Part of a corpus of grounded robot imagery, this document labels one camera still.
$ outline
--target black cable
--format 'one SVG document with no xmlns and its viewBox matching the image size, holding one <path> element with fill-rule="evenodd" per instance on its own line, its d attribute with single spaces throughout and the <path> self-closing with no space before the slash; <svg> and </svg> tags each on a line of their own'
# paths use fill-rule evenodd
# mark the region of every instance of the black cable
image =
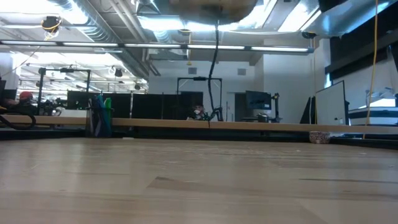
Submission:
<svg viewBox="0 0 398 224">
<path fill-rule="evenodd" d="M 210 67 L 210 73 L 208 77 L 208 88 L 209 88 L 209 96 L 210 96 L 210 103 L 211 103 L 211 110 L 214 111 L 214 102 L 213 102 L 213 94 L 211 93 L 211 76 L 213 75 L 213 70 L 216 65 L 216 60 L 217 60 L 217 55 L 218 55 L 218 45 L 220 44 L 220 37 L 219 37 L 219 31 L 218 31 L 218 22 L 216 24 L 216 49 L 214 51 L 214 57 L 213 61 L 211 63 Z"/>
<path fill-rule="evenodd" d="M 12 129 L 15 130 L 20 130 L 20 131 L 24 131 L 24 130 L 30 130 L 32 129 L 35 125 L 36 125 L 36 118 L 35 116 L 29 114 L 29 113 L 24 113 L 24 112 L 20 112 L 20 111 L 9 111 L 9 110 L 0 110 L 0 114 L 20 114 L 20 115 L 25 115 L 28 116 L 32 122 L 30 123 L 29 126 L 16 126 L 15 124 L 12 124 L 11 122 L 9 122 L 6 118 L 3 118 L 0 115 L 0 121 L 3 122 L 5 125 L 9 126 Z"/>
</svg>

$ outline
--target red hat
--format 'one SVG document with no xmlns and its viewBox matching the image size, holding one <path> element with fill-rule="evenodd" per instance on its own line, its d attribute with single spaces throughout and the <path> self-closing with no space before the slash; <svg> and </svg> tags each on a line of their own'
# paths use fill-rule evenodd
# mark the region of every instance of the red hat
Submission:
<svg viewBox="0 0 398 224">
<path fill-rule="evenodd" d="M 19 100 L 27 100 L 27 99 L 33 99 L 33 94 L 28 91 L 23 91 L 19 95 Z"/>
</svg>

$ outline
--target whiteboard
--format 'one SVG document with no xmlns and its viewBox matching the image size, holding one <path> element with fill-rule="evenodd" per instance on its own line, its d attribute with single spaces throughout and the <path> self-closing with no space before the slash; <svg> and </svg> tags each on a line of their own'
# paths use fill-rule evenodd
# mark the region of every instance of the whiteboard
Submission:
<svg viewBox="0 0 398 224">
<path fill-rule="evenodd" d="M 317 120 L 323 125 L 346 125 L 344 81 L 316 94 Z"/>
</svg>

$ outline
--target speaker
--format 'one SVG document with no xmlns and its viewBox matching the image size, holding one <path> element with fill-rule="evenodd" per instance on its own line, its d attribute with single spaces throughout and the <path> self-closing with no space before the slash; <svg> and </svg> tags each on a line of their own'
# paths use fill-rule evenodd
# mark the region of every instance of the speaker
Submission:
<svg viewBox="0 0 398 224">
<path fill-rule="evenodd" d="M 327 10 L 343 4 L 346 1 L 347 0 L 319 0 L 319 8 L 321 9 L 321 12 L 326 12 Z"/>
</svg>

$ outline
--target ceiling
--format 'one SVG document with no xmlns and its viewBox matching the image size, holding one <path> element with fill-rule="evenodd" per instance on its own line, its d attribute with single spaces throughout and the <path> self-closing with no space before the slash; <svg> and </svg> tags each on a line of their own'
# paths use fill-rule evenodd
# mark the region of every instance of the ceiling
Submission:
<svg viewBox="0 0 398 224">
<path fill-rule="evenodd" d="M 300 29 L 320 27 L 329 15 L 318 10 L 318 0 L 255 0 L 256 6 L 243 20 L 220 26 L 220 44 L 251 46 L 289 46 L 308 47 L 310 41 L 304 39 Z M 347 0 L 352 3 L 359 0 Z M 160 15 L 151 12 L 152 5 L 158 4 Z M 40 23 L 46 16 L 63 18 L 60 30 L 52 40 L 74 42 L 163 42 L 180 44 L 215 44 L 216 36 L 212 26 L 203 26 L 182 20 L 170 13 L 166 1 L 153 0 L 13 0 L 0 7 L 0 39 L 44 40 L 49 33 Z M 345 17 L 355 6 L 345 6 Z M 338 20 L 339 12 L 333 12 Z M 182 33 L 178 27 L 190 28 Z M 94 83 L 93 88 L 103 91 L 130 91 L 140 84 L 141 91 L 147 89 L 149 75 L 162 75 L 156 65 L 161 60 L 210 61 L 213 50 L 106 50 L 92 47 L 36 47 L 0 46 L 0 52 L 12 52 L 21 62 L 29 58 L 22 66 L 21 78 L 37 78 L 37 67 L 52 68 L 75 67 L 93 70 L 94 80 L 114 81 L 115 68 L 122 69 L 123 84 L 108 85 Z M 250 62 L 261 53 L 220 51 L 219 62 Z M 74 73 L 76 80 L 84 80 L 86 75 Z M 21 83 L 27 88 L 35 88 L 35 82 Z M 49 83 L 49 90 L 63 90 L 75 87 L 71 83 Z"/>
</svg>

